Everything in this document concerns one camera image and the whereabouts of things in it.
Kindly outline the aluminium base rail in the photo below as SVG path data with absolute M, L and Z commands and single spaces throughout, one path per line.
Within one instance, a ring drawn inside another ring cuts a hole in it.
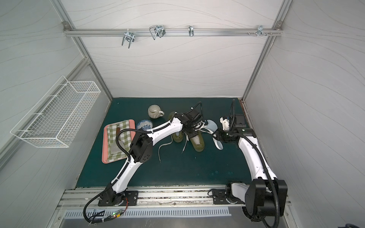
M 82 209 L 85 204 L 104 187 L 76 188 L 64 191 L 57 209 Z M 138 191 L 134 208 L 177 208 L 214 207 L 213 198 L 208 195 L 211 189 L 225 189 L 224 185 L 176 185 L 176 186 L 137 186 L 128 187 Z

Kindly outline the metal bracket with screws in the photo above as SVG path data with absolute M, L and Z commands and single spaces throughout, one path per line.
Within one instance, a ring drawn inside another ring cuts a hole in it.
M 259 36 L 269 36 L 271 35 L 272 33 L 271 32 L 265 32 L 264 31 L 264 27 L 262 25 L 259 25 L 257 27 L 257 30 L 255 32 L 248 32 L 247 33 L 249 36 L 256 36 L 256 37 L 259 37 Z

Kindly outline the striped ceramic mug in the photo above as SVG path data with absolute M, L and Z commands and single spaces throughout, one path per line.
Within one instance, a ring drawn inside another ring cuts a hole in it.
M 152 119 L 158 119 L 164 116 L 164 111 L 161 110 L 160 106 L 153 104 L 148 107 L 148 115 Z

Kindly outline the green white checkered cloth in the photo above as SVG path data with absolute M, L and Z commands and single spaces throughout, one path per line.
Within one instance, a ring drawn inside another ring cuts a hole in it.
M 120 124 L 120 131 L 129 129 L 131 124 L 129 120 L 109 124 L 106 128 L 107 132 L 107 163 L 115 162 L 127 158 L 127 155 L 118 147 L 116 143 L 116 128 Z M 126 131 L 119 135 L 119 144 L 125 151 L 129 152 L 130 143 L 132 142 L 131 132 Z

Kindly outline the metal U-bolt clamp middle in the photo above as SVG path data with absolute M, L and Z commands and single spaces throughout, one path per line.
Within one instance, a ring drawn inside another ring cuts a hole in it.
M 165 28 L 163 25 L 154 25 L 149 28 L 151 36 L 153 40 L 156 40 L 157 37 L 162 38 L 165 34 Z

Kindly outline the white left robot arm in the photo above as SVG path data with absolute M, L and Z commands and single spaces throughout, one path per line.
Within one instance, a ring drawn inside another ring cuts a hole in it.
M 116 135 L 116 144 L 118 148 L 127 155 L 127 160 L 118 175 L 104 190 L 105 197 L 113 198 L 120 196 L 125 192 L 129 181 L 139 166 L 151 158 L 153 146 L 159 141 L 180 131 L 186 133 L 188 136 L 194 137 L 198 134 L 197 131 L 205 126 L 205 122 L 202 110 L 197 111 L 192 107 L 188 112 L 175 113 L 169 121 L 150 130 L 120 130 Z M 126 151 L 118 141 L 120 135 L 124 132 L 136 133 L 130 144 L 129 151 Z

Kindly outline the wooden handled utensil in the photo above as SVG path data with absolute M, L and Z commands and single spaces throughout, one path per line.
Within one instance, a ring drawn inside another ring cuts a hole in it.
M 117 124 L 117 128 L 116 128 L 116 136 L 119 135 L 120 132 L 120 124 Z

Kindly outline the blue floral ceramic bowl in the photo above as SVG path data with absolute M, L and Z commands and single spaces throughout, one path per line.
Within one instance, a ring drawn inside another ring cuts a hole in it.
M 141 120 L 140 122 L 138 122 L 138 124 L 136 125 L 136 129 L 138 130 L 143 130 L 143 131 L 148 131 L 150 129 L 153 128 L 153 123 L 150 120 Z

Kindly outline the pink plastic tray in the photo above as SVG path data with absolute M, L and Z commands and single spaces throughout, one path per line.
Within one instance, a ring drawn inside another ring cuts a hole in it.
M 130 119 L 129 122 L 131 124 L 130 129 L 135 129 L 135 127 L 136 127 L 135 121 Z M 104 164 L 108 164 L 106 162 L 106 160 L 107 160 L 107 150 L 108 150 L 108 148 L 107 148 L 107 132 L 106 132 L 107 126 L 104 127 L 104 133 L 103 133 L 102 162 Z M 135 132 L 131 132 L 132 139 L 134 138 L 135 134 L 136 134 Z

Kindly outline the small metal hook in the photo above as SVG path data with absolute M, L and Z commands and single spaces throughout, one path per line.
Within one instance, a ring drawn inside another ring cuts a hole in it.
M 192 25 L 188 26 L 188 33 L 189 33 L 189 37 L 193 37 L 194 36 L 194 28 Z

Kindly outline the aluminium top rail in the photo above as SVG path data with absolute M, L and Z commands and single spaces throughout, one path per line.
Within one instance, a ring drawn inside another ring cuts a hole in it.
M 136 29 L 76 29 L 71 28 L 67 22 L 63 23 L 64 33 L 67 37 L 123 37 L 127 31 L 132 32 L 135 38 L 139 37 L 151 37 L 149 28 L 136 28 Z M 194 27 L 193 37 L 245 37 L 249 36 L 248 32 L 255 32 L 256 28 L 198 28 Z M 189 37 L 188 26 L 185 28 L 165 28 L 166 34 L 163 37 Z M 281 25 L 274 28 L 264 28 L 265 32 L 271 32 L 269 36 L 260 37 L 272 37 L 281 36 L 283 29 Z

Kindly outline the green canvas shoe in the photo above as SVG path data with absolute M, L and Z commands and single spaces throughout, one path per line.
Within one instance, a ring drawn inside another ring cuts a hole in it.
M 205 148 L 205 143 L 201 131 L 197 131 L 197 133 L 196 136 L 189 138 L 189 140 L 197 152 L 202 152 Z
M 173 133 L 170 136 L 171 136 L 171 141 L 170 142 L 161 144 L 158 147 L 158 158 L 159 158 L 159 162 L 160 163 L 162 163 L 161 162 L 161 156 L 160 156 L 160 150 L 161 150 L 161 148 L 164 147 L 164 146 L 168 146 L 168 145 L 172 144 L 173 142 L 180 143 L 183 140 L 183 132 L 182 131 Z

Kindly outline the metal U-bolt clamp left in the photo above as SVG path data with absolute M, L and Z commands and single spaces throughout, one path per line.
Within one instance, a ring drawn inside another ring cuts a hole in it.
M 123 39 L 122 39 L 122 46 L 124 44 L 128 44 L 128 48 L 131 47 L 131 44 L 135 41 L 135 35 L 130 32 L 130 31 L 127 31 L 124 33 L 124 36 L 123 36 Z

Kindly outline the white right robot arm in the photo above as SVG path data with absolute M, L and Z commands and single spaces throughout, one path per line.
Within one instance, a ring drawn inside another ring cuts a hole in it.
M 255 222 L 269 226 L 266 217 L 273 217 L 272 227 L 279 225 L 284 215 L 288 186 L 279 180 L 267 163 L 258 143 L 256 133 L 245 128 L 244 115 L 230 114 L 220 118 L 221 128 L 213 133 L 217 147 L 222 143 L 237 143 L 249 167 L 252 182 L 244 184 L 232 182 L 227 187 L 227 197 L 244 203 L 244 215 Z

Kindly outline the metal u-bolt clamp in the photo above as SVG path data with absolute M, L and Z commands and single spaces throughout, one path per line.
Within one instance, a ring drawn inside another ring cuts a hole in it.
M 130 32 L 130 31 L 127 31 L 124 33 L 124 36 L 123 36 L 123 39 L 122 39 L 122 46 L 124 44 L 128 44 L 128 48 L 131 47 L 131 44 L 135 41 L 135 35 Z
M 151 36 L 153 40 L 156 40 L 157 37 L 162 38 L 165 34 L 165 28 L 163 25 L 154 25 L 149 28 Z

